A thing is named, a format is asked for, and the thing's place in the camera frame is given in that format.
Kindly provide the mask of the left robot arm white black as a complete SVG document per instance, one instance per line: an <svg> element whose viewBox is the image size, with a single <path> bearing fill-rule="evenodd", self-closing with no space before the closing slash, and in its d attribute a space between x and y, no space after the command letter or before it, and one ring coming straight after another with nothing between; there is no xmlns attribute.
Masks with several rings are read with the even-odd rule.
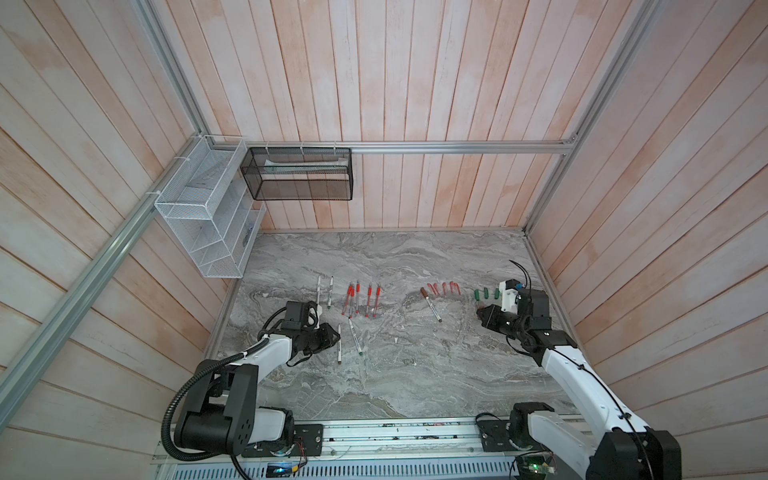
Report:
<svg viewBox="0 0 768 480"><path fill-rule="evenodd" d="M295 367L335 347L340 333L320 320L314 301L289 301L270 315L256 342L221 360L204 360L175 394L162 421L160 441L181 461L270 452L295 444L291 411L257 405L258 386L272 371Z"/></svg>

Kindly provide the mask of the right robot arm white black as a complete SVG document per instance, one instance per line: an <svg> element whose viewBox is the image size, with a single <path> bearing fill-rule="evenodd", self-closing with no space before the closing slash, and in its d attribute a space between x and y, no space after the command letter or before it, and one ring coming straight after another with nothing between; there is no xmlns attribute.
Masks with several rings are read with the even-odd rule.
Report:
<svg viewBox="0 0 768 480"><path fill-rule="evenodd" d="M545 479L564 462L583 479L679 479L682 449L666 430L635 414L589 365L575 340L552 326L545 291L509 280L497 303L477 310L481 325L517 342L563 389L590 428L582 433L543 402L521 402L510 412L507 435L518 450L509 475Z"/></svg>

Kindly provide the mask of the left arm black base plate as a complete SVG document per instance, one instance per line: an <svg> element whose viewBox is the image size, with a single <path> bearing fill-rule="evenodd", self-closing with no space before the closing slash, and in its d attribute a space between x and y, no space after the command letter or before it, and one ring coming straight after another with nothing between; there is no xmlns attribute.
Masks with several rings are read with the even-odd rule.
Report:
<svg viewBox="0 0 768 480"><path fill-rule="evenodd" d="M298 459L302 456L317 457L322 453L324 426L320 423L295 424L292 443L282 440L259 442L249 445L241 454L243 458Z"/></svg>

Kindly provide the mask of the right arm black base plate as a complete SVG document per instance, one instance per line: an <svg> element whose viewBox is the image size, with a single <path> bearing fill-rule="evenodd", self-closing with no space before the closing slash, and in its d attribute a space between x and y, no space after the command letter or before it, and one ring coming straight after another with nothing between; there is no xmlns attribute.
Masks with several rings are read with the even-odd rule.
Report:
<svg viewBox="0 0 768 480"><path fill-rule="evenodd" d="M512 442L506 420L481 417L476 421L482 449L486 453L516 452L519 448Z"/></svg>

